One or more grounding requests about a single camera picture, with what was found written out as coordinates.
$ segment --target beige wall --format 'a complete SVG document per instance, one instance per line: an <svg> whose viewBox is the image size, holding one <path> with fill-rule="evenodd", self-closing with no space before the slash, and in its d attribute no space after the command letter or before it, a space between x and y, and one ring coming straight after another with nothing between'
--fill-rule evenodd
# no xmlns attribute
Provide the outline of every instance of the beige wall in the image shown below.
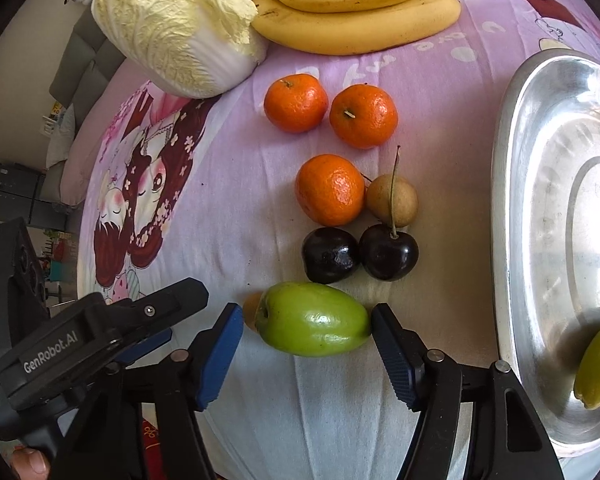
<svg viewBox="0 0 600 480"><path fill-rule="evenodd" d="M27 0L0 37L0 162L44 169L48 139L40 119L71 30L84 12L64 0Z"/></svg>

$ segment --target fingernail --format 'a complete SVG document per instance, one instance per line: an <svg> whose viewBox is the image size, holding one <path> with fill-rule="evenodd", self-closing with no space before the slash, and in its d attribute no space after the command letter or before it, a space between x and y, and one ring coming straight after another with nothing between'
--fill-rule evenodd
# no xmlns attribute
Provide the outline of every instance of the fingernail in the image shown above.
<svg viewBox="0 0 600 480"><path fill-rule="evenodd" d="M42 453L35 451L29 455L29 465L39 475L46 473L46 462Z"/></svg>

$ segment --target cherry stem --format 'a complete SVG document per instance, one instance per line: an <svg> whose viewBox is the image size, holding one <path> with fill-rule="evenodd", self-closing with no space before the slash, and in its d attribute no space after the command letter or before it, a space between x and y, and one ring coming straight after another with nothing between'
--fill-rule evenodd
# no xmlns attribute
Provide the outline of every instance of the cherry stem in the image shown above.
<svg viewBox="0 0 600 480"><path fill-rule="evenodd" d="M394 218L394 187L395 187L395 174L398 172L398 163L400 163L400 145L395 150L395 162L394 172L391 175L391 189L389 191L389 208L391 210L391 238L394 240L398 237L398 233L395 229L395 218Z"/></svg>

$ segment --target white pillow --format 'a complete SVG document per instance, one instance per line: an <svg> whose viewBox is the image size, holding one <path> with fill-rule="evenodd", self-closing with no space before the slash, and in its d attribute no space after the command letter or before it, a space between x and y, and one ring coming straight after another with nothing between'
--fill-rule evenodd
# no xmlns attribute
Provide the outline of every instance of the white pillow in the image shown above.
<svg viewBox="0 0 600 480"><path fill-rule="evenodd" d="M71 145L75 137L74 105L67 108L59 124L56 124L51 134L49 147L46 150L46 168L49 169L58 162L69 158Z"/></svg>

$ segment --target metal tray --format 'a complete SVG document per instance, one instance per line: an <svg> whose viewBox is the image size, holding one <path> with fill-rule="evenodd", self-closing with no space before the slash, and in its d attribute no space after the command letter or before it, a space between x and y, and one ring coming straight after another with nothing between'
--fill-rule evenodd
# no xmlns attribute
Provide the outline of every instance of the metal tray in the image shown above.
<svg viewBox="0 0 600 480"><path fill-rule="evenodd" d="M491 222L500 357L558 456L600 446L600 408L573 396L600 329L600 64L535 54L507 90L493 152Z"/></svg>

